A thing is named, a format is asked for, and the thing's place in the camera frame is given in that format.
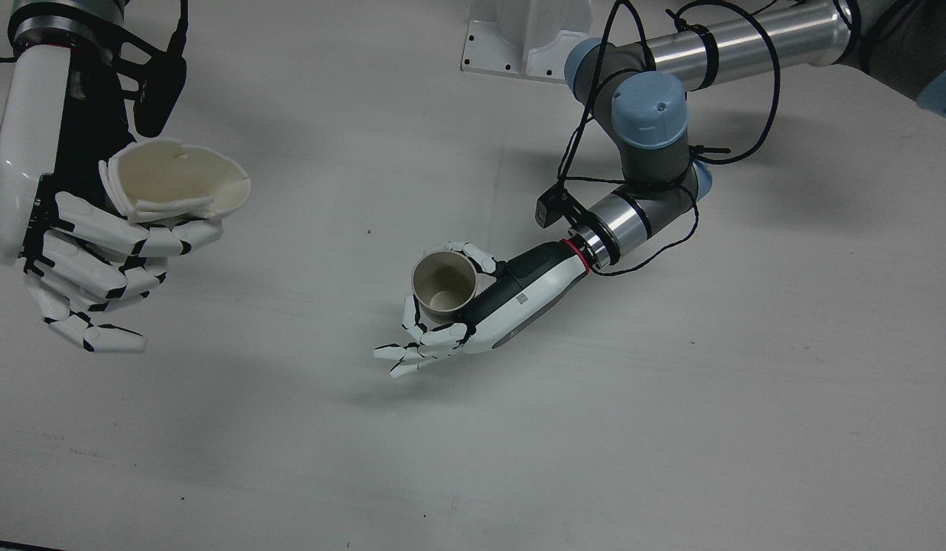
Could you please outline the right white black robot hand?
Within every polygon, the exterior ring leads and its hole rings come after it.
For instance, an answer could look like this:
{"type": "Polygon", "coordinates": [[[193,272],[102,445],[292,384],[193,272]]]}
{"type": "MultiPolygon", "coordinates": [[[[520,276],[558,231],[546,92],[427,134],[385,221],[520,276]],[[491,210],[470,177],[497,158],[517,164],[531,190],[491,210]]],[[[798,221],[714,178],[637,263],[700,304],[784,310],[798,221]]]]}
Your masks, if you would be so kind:
{"type": "Polygon", "coordinates": [[[21,54],[0,125],[0,264],[23,264],[45,324],[94,353],[139,353],[144,335],[92,314],[140,302],[168,261],[221,237],[248,174],[213,150],[129,132],[119,78],[98,56],[21,54]]]}

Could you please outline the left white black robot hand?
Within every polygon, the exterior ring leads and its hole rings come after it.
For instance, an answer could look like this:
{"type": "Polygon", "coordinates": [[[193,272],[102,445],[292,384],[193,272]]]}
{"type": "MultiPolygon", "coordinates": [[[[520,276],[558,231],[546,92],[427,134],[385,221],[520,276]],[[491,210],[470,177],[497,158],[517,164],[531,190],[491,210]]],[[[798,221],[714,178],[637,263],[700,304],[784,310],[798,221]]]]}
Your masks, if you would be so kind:
{"type": "Polygon", "coordinates": [[[411,337],[404,345],[390,343],[373,356],[391,360],[393,379],[417,372],[456,354],[477,354],[504,345],[549,311],[576,282],[589,273],[589,263],[572,240],[544,242],[508,261],[494,258],[470,242],[448,241],[433,252],[451,251],[471,262],[477,275],[494,281],[453,320],[430,327],[419,299],[404,299],[402,327],[411,337]]]}

